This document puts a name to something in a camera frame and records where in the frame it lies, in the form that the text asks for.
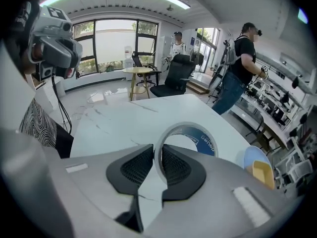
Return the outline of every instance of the window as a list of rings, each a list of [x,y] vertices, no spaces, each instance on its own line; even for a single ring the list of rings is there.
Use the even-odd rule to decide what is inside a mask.
[[[153,53],[154,52],[155,39],[139,37],[138,52]]]
[[[149,34],[149,35],[157,35],[158,31],[158,25],[149,23],[149,22],[144,22],[144,21],[139,21],[139,26],[138,26],[138,33],[140,34]]]
[[[94,52],[94,21],[80,23],[73,26],[73,36],[83,47],[83,54],[78,66],[81,75],[98,72]]]
[[[154,63],[154,56],[139,56],[142,65],[147,65],[148,63]]]
[[[200,53],[204,55],[204,63],[201,67],[196,66],[195,70],[205,72],[206,68],[212,65],[214,54],[217,49],[219,33],[219,29],[213,27],[197,29],[198,46],[195,45],[195,49],[199,49]]]
[[[74,25],[73,36],[83,47],[81,75],[123,69],[131,47],[142,64],[154,63],[158,24],[138,19],[102,19]]]
[[[204,37],[207,41],[212,42],[214,28],[204,28]]]
[[[79,41],[78,43],[80,43],[83,46],[83,55],[81,56],[81,58],[90,57],[94,55],[92,38]]]
[[[81,61],[78,66],[78,72],[81,75],[95,73],[96,71],[97,69],[96,69],[95,59]]]
[[[94,33],[94,22],[81,23],[74,26],[74,39],[92,35]]]
[[[137,22],[137,29],[135,51],[139,54],[142,64],[154,63],[158,25],[139,20]]]
[[[135,20],[109,19],[96,21],[96,56],[100,72],[114,66],[122,69],[125,60],[126,46],[135,49],[136,40]]]

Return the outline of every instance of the window frame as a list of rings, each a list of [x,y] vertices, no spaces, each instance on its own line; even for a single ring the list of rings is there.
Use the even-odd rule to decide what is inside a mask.
[[[150,35],[150,34],[142,34],[142,33],[139,33],[139,21],[156,25],[156,26],[157,26],[156,35]],[[159,31],[159,25],[158,25],[158,23],[149,22],[149,21],[140,20],[140,19],[137,20],[136,37],[135,37],[135,52],[136,52],[138,55],[140,55],[140,56],[153,56],[153,61],[154,61],[154,62],[155,62],[155,54],[156,54],[156,49],[157,49],[158,31]],[[139,37],[154,39],[153,53],[151,53],[151,52],[138,52]]]
[[[201,29],[202,29],[202,33],[204,34],[205,27],[202,27]],[[214,40],[214,38],[215,38],[215,35],[214,35],[214,34],[215,34],[215,30],[216,30],[216,29],[218,30],[218,32],[217,32],[217,36],[216,36],[216,38],[217,38],[217,39],[216,39],[216,43],[215,43],[215,45],[214,45],[212,42],[213,42],[213,40]],[[219,36],[220,36],[220,29],[214,27],[214,28],[213,28],[213,32],[212,32],[211,42],[210,42],[210,41],[207,40],[203,35],[201,35],[200,33],[198,33],[198,28],[197,28],[197,38],[200,40],[199,49],[200,49],[201,43],[204,42],[205,44],[209,45],[209,46],[211,47],[211,49],[214,49],[214,53],[216,53],[216,51],[217,51],[217,45],[218,45],[218,41],[219,41]],[[210,59],[210,56],[211,56],[211,49],[210,49],[210,52],[209,52],[207,64],[208,64],[209,59]]]
[[[80,24],[87,23],[87,22],[93,22],[94,23],[93,33],[89,34],[89,35],[86,35],[86,36],[81,36],[81,37],[78,37],[78,38],[74,38],[74,40],[80,42],[80,41],[84,41],[84,40],[88,40],[88,39],[93,39],[93,55],[81,58],[80,61],[86,61],[86,60],[95,59],[96,72],[84,74],[84,75],[81,75],[81,76],[86,76],[86,75],[99,73],[99,68],[98,68],[97,59],[96,59],[96,45],[95,45],[96,20],[95,19],[94,20],[87,20],[87,21],[83,21],[83,22],[80,22],[80,23],[77,23],[77,24],[73,24],[73,28],[75,30],[75,26],[76,25],[80,25]]]
[[[96,53],[96,22],[97,21],[102,21],[102,20],[131,20],[131,21],[136,21],[136,30],[135,30],[136,37],[135,37],[134,51],[137,52],[137,54],[140,55],[140,56],[153,56],[153,61],[155,63],[155,54],[156,54],[156,49],[157,49],[157,39],[158,39],[158,32],[159,32],[159,23],[155,23],[155,22],[151,22],[151,21],[147,21],[147,20],[142,20],[142,19],[138,19],[138,18],[98,18],[98,19],[93,19],[93,20],[86,20],[86,21],[83,21],[83,22],[80,22],[80,23],[73,24],[72,27],[75,29],[76,25],[87,23],[87,22],[93,22],[94,23],[93,33],[90,34],[90,35],[74,38],[74,40],[75,41],[84,41],[84,40],[88,40],[88,39],[93,39],[93,55],[81,58],[80,61],[95,59],[96,72],[92,72],[92,73],[89,73],[89,74],[83,74],[83,75],[81,75],[81,77],[82,76],[86,76],[86,75],[95,74],[95,73],[103,73],[103,72],[100,72],[100,70],[99,70],[98,62],[97,62],[97,53]],[[139,31],[139,22],[140,21],[156,25],[157,26],[156,35],[138,33],[138,31]],[[139,37],[154,39],[153,53],[151,53],[151,52],[138,52]]]

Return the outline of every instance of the jeans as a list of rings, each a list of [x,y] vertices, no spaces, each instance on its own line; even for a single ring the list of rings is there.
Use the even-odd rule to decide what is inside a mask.
[[[239,100],[247,86],[231,71],[227,71],[223,80],[219,98],[212,107],[219,115],[229,110]]]

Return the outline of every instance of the tape roll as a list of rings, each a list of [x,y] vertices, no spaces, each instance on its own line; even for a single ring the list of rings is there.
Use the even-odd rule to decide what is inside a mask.
[[[214,138],[204,127],[194,122],[176,123],[162,134],[154,150],[155,168],[164,183],[167,182],[162,165],[162,147],[166,139],[172,135],[184,135],[195,143],[197,152],[218,157],[217,146]]]

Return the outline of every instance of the vr headset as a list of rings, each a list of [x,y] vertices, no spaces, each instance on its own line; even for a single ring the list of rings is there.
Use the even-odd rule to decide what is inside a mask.
[[[72,23],[61,9],[43,6],[33,25],[28,57],[36,64],[33,76],[42,81],[52,76],[71,78],[83,54],[81,44],[72,39]],[[32,47],[41,45],[42,60],[34,60]]]

